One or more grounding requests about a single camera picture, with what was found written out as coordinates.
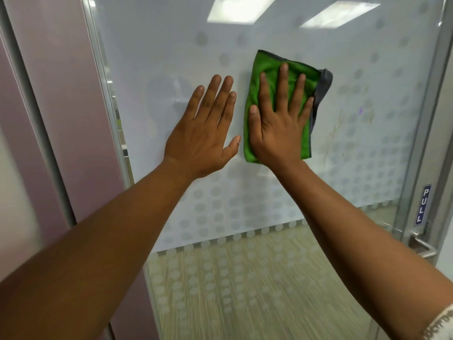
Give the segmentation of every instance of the glass door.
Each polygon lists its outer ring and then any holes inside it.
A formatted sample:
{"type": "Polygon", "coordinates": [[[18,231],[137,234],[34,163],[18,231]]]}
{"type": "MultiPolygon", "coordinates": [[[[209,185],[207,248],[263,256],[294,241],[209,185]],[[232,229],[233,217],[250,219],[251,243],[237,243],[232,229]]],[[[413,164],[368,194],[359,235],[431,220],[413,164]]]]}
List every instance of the glass door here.
{"type": "MultiPolygon", "coordinates": [[[[131,182],[160,162],[193,89],[213,74],[235,79],[227,141],[242,134],[253,59],[264,49],[333,72],[307,162],[382,228],[402,230],[394,220],[444,0],[349,1],[369,11],[332,25],[337,10],[313,28],[308,20],[337,3],[84,0],[131,182]]],[[[163,339],[368,336],[370,316],[303,214],[274,175],[241,152],[189,188],[147,268],[163,339]]]]}

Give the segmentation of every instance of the cleaning cloth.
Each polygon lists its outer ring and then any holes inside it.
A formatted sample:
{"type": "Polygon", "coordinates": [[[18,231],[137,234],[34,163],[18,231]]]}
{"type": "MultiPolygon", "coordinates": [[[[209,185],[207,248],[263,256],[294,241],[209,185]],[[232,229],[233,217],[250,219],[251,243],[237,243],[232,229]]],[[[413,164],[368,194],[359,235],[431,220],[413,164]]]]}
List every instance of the cleaning cloth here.
{"type": "Polygon", "coordinates": [[[275,111],[275,92],[277,91],[277,80],[279,68],[282,63],[288,64],[288,95],[291,98],[297,78],[300,74],[305,74],[307,79],[305,81],[305,93],[303,95],[303,105],[309,97],[314,97],[313,109],[311,111],[307,125],[303,129],[302,134],[302,150],[300,152],[301,159],[308,159],[311,157],[311,133],[313,131],[314,123],[316,121],[316,114],[321,100],[327,94],[331,84],[333,75],[327,70],[318,70],[305,63],[290,61],[285,58],[279,57],[273,53],[258,50],[253,62],[252,77],[250,79],[249,93],[246,101],[246,111],[244,115],[244,156],[247,162],[259,163],[255,154],[250,146],[249,138],[249,109],[252,105],[258,105],[258,90],[260,87],[260,74],[266,73],[267,81],[270,89],[270,99],[275,111]]]}

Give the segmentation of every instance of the rectangular light panel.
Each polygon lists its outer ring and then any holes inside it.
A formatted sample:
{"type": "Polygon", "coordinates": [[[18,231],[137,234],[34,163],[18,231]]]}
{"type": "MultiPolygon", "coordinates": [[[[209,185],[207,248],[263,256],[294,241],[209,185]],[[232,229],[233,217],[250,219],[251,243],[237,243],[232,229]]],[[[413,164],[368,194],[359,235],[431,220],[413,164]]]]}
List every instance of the rectangular light panel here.
{"type": "Polygon", "coordinates": [[[306,23],[302,24],[301,27],[338,28],[379,5],[380,4],[369,4],[367,2],[337,1],[306,23]]]}
{"type": "Polygon", "coordinates": [[[214,0],[207,22],[250,24],[275,0],[214,0]]]}

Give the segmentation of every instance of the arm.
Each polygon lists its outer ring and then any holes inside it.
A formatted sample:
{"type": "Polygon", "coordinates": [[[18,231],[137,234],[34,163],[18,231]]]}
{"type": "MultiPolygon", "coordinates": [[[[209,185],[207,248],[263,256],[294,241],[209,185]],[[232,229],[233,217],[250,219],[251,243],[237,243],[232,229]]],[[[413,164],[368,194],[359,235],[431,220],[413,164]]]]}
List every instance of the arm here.
{"type": "Polygon", "coordinates": [[[288,106],[282,65],[276,112],[260,76],[260,107],[250,108],[251,144],[296,201],[346,287],[393,339],[421,339],[425,328],[453,302],[453,283],[371,221],[300,160],[301,134],[313,106],[300,115],[305,76],[288,106]]]}
{"type": "Polygon", "coordinates": [[[212,78],[199,86],[153,172],[78,223],[0,284],[2,339],[95,339],[136,278],[178,200],[195,179],[238,151],[223,148],[236,94],[212,78]]]}

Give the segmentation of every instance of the blue sticker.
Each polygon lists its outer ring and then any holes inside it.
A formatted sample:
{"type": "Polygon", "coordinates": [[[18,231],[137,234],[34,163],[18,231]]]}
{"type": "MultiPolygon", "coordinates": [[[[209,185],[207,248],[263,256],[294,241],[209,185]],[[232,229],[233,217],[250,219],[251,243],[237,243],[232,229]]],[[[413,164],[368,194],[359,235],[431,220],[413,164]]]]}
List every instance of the blue sticker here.
{"type": "Polygon", "coordinates": [[[426,211],[426,205],[428,204],[429,193],[433,184],[423,186],[422,197],[420,198],[419,209],[417,211],[417,217],[415,219],[415,225],[420,225],[423,222],[424,212],[426,211]]]}

